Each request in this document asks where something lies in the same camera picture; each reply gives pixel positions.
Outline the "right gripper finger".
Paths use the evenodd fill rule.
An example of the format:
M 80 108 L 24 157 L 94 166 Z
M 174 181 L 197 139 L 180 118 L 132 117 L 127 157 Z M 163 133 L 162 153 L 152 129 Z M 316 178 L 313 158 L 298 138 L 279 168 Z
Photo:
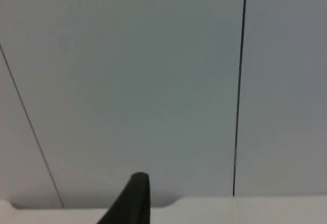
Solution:
M 149 224 L 150 179 L 145 172 L 131 175 L 126 186 L 97 224 Z

